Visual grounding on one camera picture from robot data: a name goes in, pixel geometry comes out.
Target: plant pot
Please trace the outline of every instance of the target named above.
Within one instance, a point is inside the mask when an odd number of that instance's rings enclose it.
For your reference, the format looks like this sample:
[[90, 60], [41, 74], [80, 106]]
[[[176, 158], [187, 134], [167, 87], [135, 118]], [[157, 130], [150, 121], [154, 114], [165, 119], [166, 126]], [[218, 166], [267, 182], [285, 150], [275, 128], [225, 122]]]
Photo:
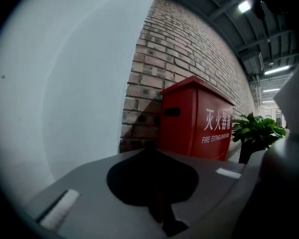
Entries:
[[259, 143], [252, 143], [251, 141], [244, 142], [240, 150], [239, 163], [247, 164], [251, 154], [264, 149], [266, 149], [266, 147]]

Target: fire extinguisher box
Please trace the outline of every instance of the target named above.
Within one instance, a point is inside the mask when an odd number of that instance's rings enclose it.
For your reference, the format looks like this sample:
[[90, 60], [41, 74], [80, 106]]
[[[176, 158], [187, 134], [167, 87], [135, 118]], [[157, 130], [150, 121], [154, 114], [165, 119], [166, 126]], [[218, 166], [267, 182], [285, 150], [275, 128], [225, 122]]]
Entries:
[[233, 120], [233, 102], [192, 76], [160, 93], [157, 147], [175, 153], [224, 161]]

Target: ceiling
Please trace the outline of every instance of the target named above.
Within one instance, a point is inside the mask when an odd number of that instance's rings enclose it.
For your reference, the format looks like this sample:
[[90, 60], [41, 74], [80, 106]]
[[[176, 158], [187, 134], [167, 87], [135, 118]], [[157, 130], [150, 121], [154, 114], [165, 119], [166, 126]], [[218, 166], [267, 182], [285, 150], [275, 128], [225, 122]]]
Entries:
[[[299, 62], [299, 40], [288, 21], [288, 15], [274, 15], [262, 3], [266, 16], [264, 20], [260, 20], [251, 10], [245, 13], [239, 11], [238, 5], [245, 0], [174, 1], [188, 7], [208, 22], [224, 38], [239, 59], [248, 52], [261, 52], [264, 71], [259, 75], [260, 84], [256, 82], [255, 85], [253, 78], [248, 78], [256, 104], [272, 100], [276, 92], [263, 93], [263, 90], [281, 88]], [[289, 65], [290, 68], [275, 74], [264, 74], [265, 71], [285, 65]]]

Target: fluorescent light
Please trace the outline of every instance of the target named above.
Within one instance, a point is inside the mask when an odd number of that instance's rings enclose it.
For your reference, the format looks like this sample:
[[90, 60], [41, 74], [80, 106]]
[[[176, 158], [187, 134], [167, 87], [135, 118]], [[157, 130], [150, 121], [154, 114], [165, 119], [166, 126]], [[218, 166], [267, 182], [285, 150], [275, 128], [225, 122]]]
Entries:
[[264, 90], [264, 92], [277, 91], [277, 90], [280, 90], [280, 89]]
[[248, 11], [251, 8], [251, 6], [248, 1], [244, 1], [240, 5], [238, 5], [238, 8], [241, 11], [241, 13], [244, 13]]
[[277, 68], [277, 69], [274, 69], [274, 70], [267, 71], [267, 72], [265, 72], [265, 75], [273, 74], [273, 73], [280, 72], [280, 71], [283, 71], [283, 70], [287, 70], [289, 68], [290, 68], [290, 66], [283, 66], [283, 67], [280, 67], [280, 68]]

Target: sloped red lid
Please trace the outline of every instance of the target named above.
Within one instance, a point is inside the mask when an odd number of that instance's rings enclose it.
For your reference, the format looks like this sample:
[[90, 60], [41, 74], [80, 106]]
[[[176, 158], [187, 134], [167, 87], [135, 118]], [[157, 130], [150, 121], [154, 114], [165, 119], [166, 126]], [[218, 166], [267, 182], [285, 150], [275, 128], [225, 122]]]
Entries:
[[182, 80], [181, 82], [178, 82], [178, 83], [170, 86], [169, 88], [167, 88], [165, 90], [162, 90], [160, 92], [160, 94], [164, 95], [164, 94], [167, 94], [167, 93], [171, 93], [171, 92], [174, 92], [176, 90], [187, 87], [189, 85], [192, 85], [193, 87], [196, 87], [196, 88], [202, 89], [204, 91], [213, 93], [214, 95], [220, 97], [221, 99], [223, 99], [226, 102], [230, 103], [231, 105], [235, 106], [235, 104], [233, 103], [233, 101], [229, 97], [227, 97], [225, 94], [221, 93], [218, 89], [211, 86], [209, 83], [197, 78], [196, 76], [188, 77], [187, 79]]

